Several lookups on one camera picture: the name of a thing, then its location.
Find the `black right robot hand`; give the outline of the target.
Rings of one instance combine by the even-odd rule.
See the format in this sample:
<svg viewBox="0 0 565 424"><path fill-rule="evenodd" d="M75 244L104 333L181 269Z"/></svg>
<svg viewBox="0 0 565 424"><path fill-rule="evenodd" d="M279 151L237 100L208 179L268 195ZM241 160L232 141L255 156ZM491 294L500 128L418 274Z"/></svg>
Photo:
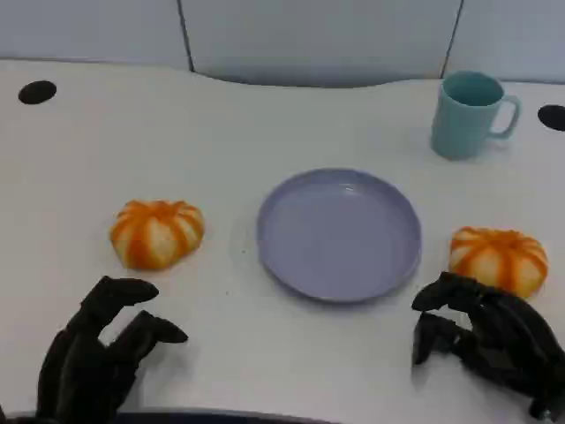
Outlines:
<svg viewBox="0 0 565 424"><path fill-rule="evenodd" d="M420 313L412 363L434 352L456 356L473 374L531 399L536 420L564 415L564 351L525 300L477 280L442 272L415 297Z"/></svg>

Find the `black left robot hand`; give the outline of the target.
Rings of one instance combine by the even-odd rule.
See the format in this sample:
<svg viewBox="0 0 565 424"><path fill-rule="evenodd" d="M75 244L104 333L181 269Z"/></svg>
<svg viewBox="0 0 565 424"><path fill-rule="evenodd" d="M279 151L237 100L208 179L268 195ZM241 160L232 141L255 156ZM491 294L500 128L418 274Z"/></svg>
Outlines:
<svg viewBox="0 0 565 424"><path fill-rule="evenodd" d="M111 344L102 331L124 307L154 299L158 289L136 278L103 277L60 330L41 366L35 417L49 423L109 423L126 400L140 362L159 344L183 344L174 323L139 312Z"/></svg>

